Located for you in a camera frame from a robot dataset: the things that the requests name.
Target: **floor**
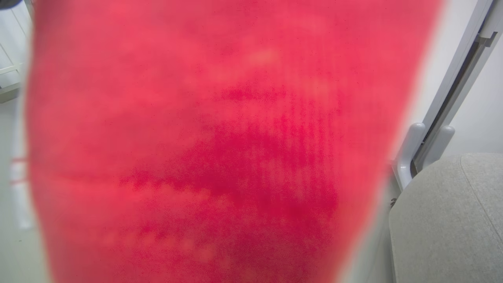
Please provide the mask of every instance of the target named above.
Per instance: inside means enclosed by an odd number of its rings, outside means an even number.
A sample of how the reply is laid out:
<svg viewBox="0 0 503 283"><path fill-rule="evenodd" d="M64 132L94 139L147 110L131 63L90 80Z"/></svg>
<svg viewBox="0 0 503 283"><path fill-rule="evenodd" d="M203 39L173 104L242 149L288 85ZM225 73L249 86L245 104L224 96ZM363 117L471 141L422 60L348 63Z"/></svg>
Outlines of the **floor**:
<svg viewBox="0 0 503 283"><path fill-rule="evenodd" d="M0 104L0 282L49 283L40 235L15 221L9 166L16 101ZM399 195L393 177L385 184L378 213L360 249L340 279L344 283L393 283L388 229L390 200Z"/></svg>

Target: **textured fabric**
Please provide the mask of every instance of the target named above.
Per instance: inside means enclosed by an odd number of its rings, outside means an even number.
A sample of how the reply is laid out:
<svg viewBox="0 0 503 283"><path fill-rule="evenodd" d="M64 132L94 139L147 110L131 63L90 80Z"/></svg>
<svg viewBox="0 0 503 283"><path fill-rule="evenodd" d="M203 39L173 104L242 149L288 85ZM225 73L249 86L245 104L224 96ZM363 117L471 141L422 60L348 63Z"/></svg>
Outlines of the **textured fabric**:
<svg viewBox="0 0 503 283"><path fill-rule="evenodd" d="M503 282L503 155L421 171L390 212L397 283Z"/></svg>
<svg viewBox="0 0 503 283"><path fill-rule="evenodd" d="M332 280L439 1L37 5L30 179L57 283Z"/></svg>

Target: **gray fabric cushion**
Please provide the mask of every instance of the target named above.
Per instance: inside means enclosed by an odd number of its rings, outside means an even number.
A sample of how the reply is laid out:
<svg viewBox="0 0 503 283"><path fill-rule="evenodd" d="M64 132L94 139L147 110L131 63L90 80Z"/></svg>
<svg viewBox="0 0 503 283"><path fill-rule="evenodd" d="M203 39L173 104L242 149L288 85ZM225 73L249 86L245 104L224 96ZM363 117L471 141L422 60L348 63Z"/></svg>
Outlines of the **gray fabric cushion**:
<svg viewBox="0 0 503 283"><path fill-rule="evenodd" d="M503 282L503 155L441 159L389 216L397 283Z"/></svg>

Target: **blurry red object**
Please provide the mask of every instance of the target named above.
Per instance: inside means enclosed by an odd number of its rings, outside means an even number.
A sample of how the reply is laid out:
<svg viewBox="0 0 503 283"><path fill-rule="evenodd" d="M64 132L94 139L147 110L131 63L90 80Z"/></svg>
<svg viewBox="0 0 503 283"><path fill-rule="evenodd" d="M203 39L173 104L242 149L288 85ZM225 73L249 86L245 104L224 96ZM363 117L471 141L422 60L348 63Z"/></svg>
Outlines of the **blurry red object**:
<svg viewBox="0 0 503 283"><path fill-rule="evenodd" d="M30 175L57 283L330 282L437 0L44 0Z"/></svg>

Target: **red fabric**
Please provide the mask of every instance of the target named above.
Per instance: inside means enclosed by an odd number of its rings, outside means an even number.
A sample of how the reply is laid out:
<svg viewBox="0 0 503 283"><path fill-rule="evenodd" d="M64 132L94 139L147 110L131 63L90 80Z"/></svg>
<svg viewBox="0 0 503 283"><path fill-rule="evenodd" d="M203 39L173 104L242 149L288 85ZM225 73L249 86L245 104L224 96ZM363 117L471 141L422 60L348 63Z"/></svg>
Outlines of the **red fabric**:
<svg viewBox="0 0 503 283"><path fill-rule="evenodd" d="M55 281L330 282L438 8L37 3L30 178Z"/></svg>

